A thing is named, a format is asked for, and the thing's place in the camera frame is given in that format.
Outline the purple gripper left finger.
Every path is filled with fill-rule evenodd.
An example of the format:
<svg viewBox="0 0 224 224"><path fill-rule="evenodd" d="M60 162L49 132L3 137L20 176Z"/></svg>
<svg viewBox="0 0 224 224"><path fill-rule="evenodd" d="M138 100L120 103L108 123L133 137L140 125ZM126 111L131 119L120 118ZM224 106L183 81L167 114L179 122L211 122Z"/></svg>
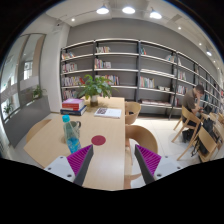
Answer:
<svg viewBox="0 0 224 224"><path fill-rule="evenodd" d="M82 186L92 156L93 145L88 145L67 157L57 157L45 171Z"/></svg>

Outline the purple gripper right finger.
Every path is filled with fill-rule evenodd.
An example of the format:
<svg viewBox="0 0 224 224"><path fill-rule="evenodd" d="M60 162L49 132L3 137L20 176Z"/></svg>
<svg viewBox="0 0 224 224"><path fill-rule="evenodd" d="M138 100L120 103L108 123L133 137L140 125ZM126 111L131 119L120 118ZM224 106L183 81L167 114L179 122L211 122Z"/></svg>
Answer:
<svg viewBox="0 0 224 224"><path fill-rule="evenodd" d="M135 157L145 184L150 184L182 169L182 166L172 158L162 157L140 145L135 145Z"/></svg>

